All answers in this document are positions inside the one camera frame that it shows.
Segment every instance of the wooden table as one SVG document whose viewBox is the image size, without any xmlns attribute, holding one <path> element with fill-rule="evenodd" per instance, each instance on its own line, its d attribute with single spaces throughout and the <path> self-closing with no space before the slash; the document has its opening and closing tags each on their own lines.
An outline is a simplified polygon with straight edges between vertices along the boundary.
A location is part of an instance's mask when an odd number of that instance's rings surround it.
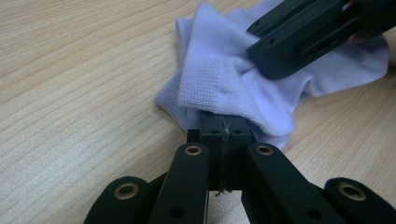
<svg viewBox="0 0 396 224">
<path fill-rule="evenodd" d="M 1 223 L 81 223 L 114 179 L 167 171 L 186 135 L 153 97 L 177 67 L 174 20 L 200 2 L 0 3 Z M 319 186 L 350 177 L 396 206 L 395 30 L 387 39 L 389 74 L 304 102 L 284 152 Z M 211 199 L 208 223 L 248 223 L 239 197 Z"/>
</svg>

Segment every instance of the black plastic part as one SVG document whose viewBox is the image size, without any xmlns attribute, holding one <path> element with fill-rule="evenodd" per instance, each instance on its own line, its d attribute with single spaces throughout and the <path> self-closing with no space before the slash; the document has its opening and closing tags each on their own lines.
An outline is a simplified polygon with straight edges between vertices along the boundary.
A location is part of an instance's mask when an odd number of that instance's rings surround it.
<svg viewBox="0 0 396 224">
<path fill-rule="evenodd" d="M 165 175 L 161 175 L 148 184 L 140 178 L 125 176 L 111 182 L 93 204 L 84 223 L 148 223 L 164 178 Z M 129 199 L 118 199 L 115 192 L 124 184 L 136 184 L 137 189 L 125 187 L 125 191 L 119 191 L 121 195 L 137 190 L 136 195 Z"/>
<path fill-rule="evenodd" d="M 345 223 L 276 147 L 252 144 L 246 167 L 249 187 L 257 188 L 271 212 L 270 223 Z"/>
<path fill-rule="evenodd" d="M 396 223 L 396 210 L 363 184 L 336 178 L 321 189 L 276 147 L 250 144 L 254 136 L 242 118 L 205 112 L 201 120 L 202 130 L 189 130 L 188 143 L 177 150 L 167 174 L 150 183 L 129 176 L 113 181 L 85 223 L 206 223 L 210 178 L 220 182 L 209 168 L 220 169 L 216 162 L 227 164 L 226 189 L 242 190 L 253 224 Z"/>
<path fill-rule="evenodd" d="M 280 79 L 354 34 L 374 37 L 395 25 L 394 0 L 286 0 L 247 29 L 261 38 L 247 53 L 263 76 Z"/>
<path fill-rule="evenodd" d="M 149 223 L 205 223 L 208 186 L 207 147 L 202 144 L 185 144 L 179 147 Z"/>
<path fill-rule="evenodd" d="M 326 183 L 327 200 L 348 223 L 396 223 L 396 210 L 363 184 L 335 178 Z"/>
<path fill-rule="evenodd" d="M 210 148 L 210 190 L 242 188 L 241 158 L 252 140 L 243 118 L 201 112 L 200 143 Z"/>
</svg>

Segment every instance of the knit fabric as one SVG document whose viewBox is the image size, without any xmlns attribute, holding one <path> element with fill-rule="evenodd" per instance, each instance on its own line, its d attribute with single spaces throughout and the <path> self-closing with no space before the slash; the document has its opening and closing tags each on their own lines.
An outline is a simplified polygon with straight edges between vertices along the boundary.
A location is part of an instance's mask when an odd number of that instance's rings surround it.
<svg viewBox="0 0 396 224">
<path fill-rule="evenodd" d="M 293 111 L 307 96 L 321 96 L 381 78 L 389 48 L 382 36 L 345 43 L 290 77 L 269 80 L 249 60 L 258 37 L 251 23 L 280 1 L 264 0 L 250 9 L 222 15 L 207 2 L 192 19 L 177 19 L 180 62 L 155 98 L 185 131 L 199 128 L 199 111 L 246 119 L 260 142 L 282 148 L 295 129 Z"/>
</svg>

